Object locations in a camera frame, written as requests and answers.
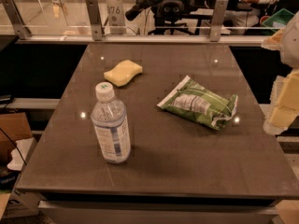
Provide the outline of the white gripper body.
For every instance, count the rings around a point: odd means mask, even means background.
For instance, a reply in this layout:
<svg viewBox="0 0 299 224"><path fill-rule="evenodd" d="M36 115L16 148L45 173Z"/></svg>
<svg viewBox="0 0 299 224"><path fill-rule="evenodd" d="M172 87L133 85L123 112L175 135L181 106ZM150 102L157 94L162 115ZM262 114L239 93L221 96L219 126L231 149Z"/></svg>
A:
<svg viewBox="0 0 299 224"><path fill-rule="evenodd" d="M286 25L280 45L280 60L292 68L299 68L299 12Z"/></svg>

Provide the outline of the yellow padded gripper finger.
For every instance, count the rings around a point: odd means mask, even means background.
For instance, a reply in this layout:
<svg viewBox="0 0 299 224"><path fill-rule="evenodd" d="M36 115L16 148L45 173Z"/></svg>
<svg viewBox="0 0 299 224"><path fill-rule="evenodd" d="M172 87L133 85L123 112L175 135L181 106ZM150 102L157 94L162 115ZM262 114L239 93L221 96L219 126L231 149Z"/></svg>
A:
<svg viewBox="0 0 299 224"><path fill-rule="evenodd" d="M261 44L263 49L269 50L280 50L281 40L283 36L284 29L280 29L273 35L267 37Z"/></svg>
<svg viewBox="0 0 299 224"><path fill-rule="evenodd" d="M263 129L271 135L281 134L299 116L298 71L291 71L286 77L277 76L271 90L270 101Z"/></svg>

